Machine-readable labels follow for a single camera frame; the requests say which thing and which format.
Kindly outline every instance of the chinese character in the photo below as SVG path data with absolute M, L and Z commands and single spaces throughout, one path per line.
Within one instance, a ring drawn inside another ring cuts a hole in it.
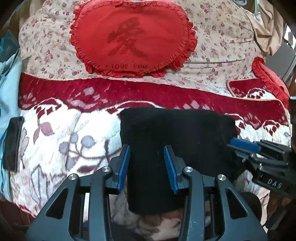
M 117 32 L 112 31 L 109 34 L 107 43 L 111 43 L 112 41 L 117 41 L 117 46 L 112 49 L 108 55 L 112 56 L 118 53 L 119 51 L 121 53 L 126 53 L 128 50 L 132 52 L 137 57 L 146 57 L 146 55 L 138 50 L 134 44 L 135 40 L 132 39 L 133 36 L 143 34 L 145 31 L 138 27 L 140 23 L 138 22 L 138 19 L 133 17 L 130 19 L 127 19 L 123 21 L 118 26 Z

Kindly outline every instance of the red pillow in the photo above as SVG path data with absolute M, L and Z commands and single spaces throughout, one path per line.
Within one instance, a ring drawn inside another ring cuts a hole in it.
M 183 67 L 197 39 L 184 10 L 164 1 L 81 2 L 74 10 L 71 44 L 89 73 L 163 77 Z

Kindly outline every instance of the light blue cloth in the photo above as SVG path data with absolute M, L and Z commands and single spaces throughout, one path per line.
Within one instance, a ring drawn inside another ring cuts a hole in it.
M 9 120 L 20 115 L 17 100 L 21 72 L 20 50 L 6 62 L 0 63 L 0 198 L 5 197 L 10 202 L 9 171 L 3 169 L 3 151 Z
M 245 6 L 247 4 L 247 0 L 232 0 L 239 6 Z

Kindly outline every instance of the metal screw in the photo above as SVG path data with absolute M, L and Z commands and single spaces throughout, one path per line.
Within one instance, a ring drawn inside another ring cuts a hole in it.
M 184 167 L 184 171 L 193 172 L 193 168 L 192 167 Z
M 111 168 L 109 166 L 102 167 L 103 172 L 109 172 L 110 170 L 111 170 Z
M 77 178 L 77 174 L 75 174 L 75 173 L 69 175 L 69 180 L 71 180 L 71 181 L 75 180 L 76 178 Z
M 225 181 L 226 177 L 223 174 L 219 174 L 218 179 L 221 180 L 221 181 Z

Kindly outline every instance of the black gripper frame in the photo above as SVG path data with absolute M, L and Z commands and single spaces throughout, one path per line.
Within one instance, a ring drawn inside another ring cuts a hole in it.
M 235 189 L 232 183 L 223 176 L 217 177 L 201 175 L 193 169 L 185 171 L 185 163 L 177 157 L 182 170 L 184 183 L 189 181 L 188 195 L 185 198 L 184 213 L 178 241 L 205 240 L 205 197 L 204 191 L 210 193 L 211 232 L 212 238 L 207 241 L 267 241 L 267 235 L 260 222 Z M 227 192 L 230 191 L 246 212 L 246 217 L 232 219 L 228 205 Z
M 109 194 L 120 192 L 118 173 L 127 151 L 129 146 L 123 145 L 120 155 L 111 159 L 108 168 L 103 167 L 92 175 L 68 176 L 37 215 L 25 240 L 85 241 L 83 208 L 85 193 L 90 193 L 88 240 L 113 241 Z

